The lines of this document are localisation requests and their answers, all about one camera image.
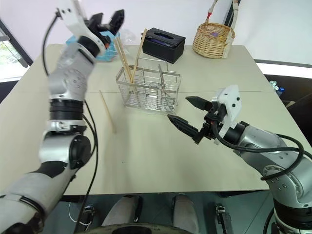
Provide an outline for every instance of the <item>person's leg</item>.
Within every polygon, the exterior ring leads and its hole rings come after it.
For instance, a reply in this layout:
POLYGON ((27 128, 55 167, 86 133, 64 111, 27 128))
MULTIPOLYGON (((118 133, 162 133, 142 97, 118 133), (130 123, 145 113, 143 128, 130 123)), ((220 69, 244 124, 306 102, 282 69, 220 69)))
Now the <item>person's leg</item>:
POLYGON ((109 211, 102 226, 133 223, 136 220, 138 206, 141 206, 139 196, 126 195, 122 197, 109 211))
POLYGON ((193 234, 198 234, 199 225, 194 203, 188 196, 182 194, 175 196, 173 202, 173 225, 193 234))

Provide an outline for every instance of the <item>black tissue box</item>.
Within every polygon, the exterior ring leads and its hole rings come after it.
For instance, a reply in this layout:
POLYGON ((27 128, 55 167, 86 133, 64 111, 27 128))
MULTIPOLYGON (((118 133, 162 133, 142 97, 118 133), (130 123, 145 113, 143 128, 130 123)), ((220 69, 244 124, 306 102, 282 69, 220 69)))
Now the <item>black tissue box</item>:
POLYGON ((185 37, 151 28, 146 33, 143 52, 174 63, 183 54, 184 43, 185 37))

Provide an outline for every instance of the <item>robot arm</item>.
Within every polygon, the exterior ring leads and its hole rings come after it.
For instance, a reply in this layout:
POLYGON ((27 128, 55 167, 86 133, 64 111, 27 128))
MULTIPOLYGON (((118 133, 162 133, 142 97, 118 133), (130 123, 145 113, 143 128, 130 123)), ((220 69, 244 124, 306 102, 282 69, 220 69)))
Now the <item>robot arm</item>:
POLYGON ((91 157, 82 119, 87 79, 95 57, 110 43, 100 32, 110 30, 115 35, 124 12, 115 12, 109 24, 101 25, 102 13, 85 20, 77 0, 59 2, 60 15, 78 41, 65 49, 48 77, 50 120, 39 150, 40 168, 25 174, 0 195, 0 233, 41 232, 70 181, 91 157))
POLYGON ((274 214, 278 229, 285 234, 311 233, 312 162, 303 157, 289 173, 275 176, 298 161, 298 152, 295 151, 299 150, 285 148, 286 143, 276 134, 244 122, 234 122, 241 108, 236 85, 220 90, 212 102, 200 97, 186 99, 195 107, 208 111, 202 129, 198 131, 177 116, 168 115, 170 121, 180 131, 190 136, 196 144, 204 137, 216 139, 216 144, 220 143, 219 140, 221 143, 226 142, 226 146, 233 148, 235 154, 259 171, 263 176, 262 179, 266 180, 274 199, 274 214), (248 149, 264 150, 276 147, 279 150, 248 152, 248 149))

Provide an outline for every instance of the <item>stainless steel utensil holder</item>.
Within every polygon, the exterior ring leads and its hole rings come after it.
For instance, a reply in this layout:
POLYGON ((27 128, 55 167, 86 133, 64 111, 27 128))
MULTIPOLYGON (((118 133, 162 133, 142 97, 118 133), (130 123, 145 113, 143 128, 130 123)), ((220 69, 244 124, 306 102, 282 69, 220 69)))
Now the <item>stainless steel utensil holder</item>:
POLYGON ((159 113, 175 113, 181 75, 168 71, 168 63, 162 60, 138 58, 147 62, 165 65, 166 71, 159 69, 136 68, 133 83, 127 78, 122 67, 116 76, 116 82, 125 106, 151 110, 159 113))

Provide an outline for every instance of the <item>wooden stick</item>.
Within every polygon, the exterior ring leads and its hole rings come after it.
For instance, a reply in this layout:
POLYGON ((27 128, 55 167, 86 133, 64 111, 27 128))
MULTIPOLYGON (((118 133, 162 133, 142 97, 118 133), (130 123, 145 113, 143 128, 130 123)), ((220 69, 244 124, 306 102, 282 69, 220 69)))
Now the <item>wooden stick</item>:
POLYGON ((103 96, 103 94, 102 94, 101 90, 99 90, 98 92, 99 92, 99 94, 101 95, 101 98, 102 98, 102 101, 103 101, 103 104, 104 104, 105 110, 106 110, 106 112, 107 112, 107 115, 108 115, 109 121, 110 121, 111 126, 112 126, 112 131, 113 131, 113 133, 116 133, 116 128, 115 128, 115 125, 114 125, 114 122, 113 122, 112 116, 111 116, 111 114, 109 113, 108 106, 107 106, 107 104, 106 104, 106 101, 105 101, 105 99, 104 99, 104 96, 103 96))
POLYGON ((117 37, 117 41, 118 41, 118 46, 119 46, 119 49, 120 49, 120 51, 121 51, 123 60, 124 60, 125 65, 126 65, 126 67, 127 67, 128 74, 131 75, 130 68, 129 68, 129 64, 128 64, 127 58, 126 58, 126 56, 125 56, 125 52, 123 51, 123 47, 122 47, 122 43, 121 43, 120 37, 117 37))
POLYGON ((138 51, 137 51, 137 56, 136 56, 136 61, 135 61, 135 66, 133 68, 133 72, 132 72, 132 75, 131 75, 131 79, 130 79, 130 83, 133 83, 133 78, 135 76, 135 73, 136 73, 136 70, 137 70, 137 58, 140 56, 141 54, 141 50, 142 50, 142 47, 143 47, 143 43, 144 43, 144 39, 145 39, 145 36, 146 36, 146 32, 147 32, 147 29, 144 29, 144 33, 143 33, 143 36, 142 36, 142 40, 141 40, 141 44, 138 48, 138 51))
POLYGON ((119 54, 119 57, 120 57, 120 60, 121 60, 121 63, 122 63, 122 66, 123 66, 123 69, 125 70, 125 74, 128 76, 129 78, 129 82, 131 80, 131 73, 130 73, 130 69, 128 66, 126 66, 126 62, 125 62, 125 58, 122 56, 122 53, 120 51, 120 46, 119 46, 119 43, 118 43, 118 40, 115 38, 114 39, 114 44, 115 44, 115 48, 117 49, 117 52, 119 54))

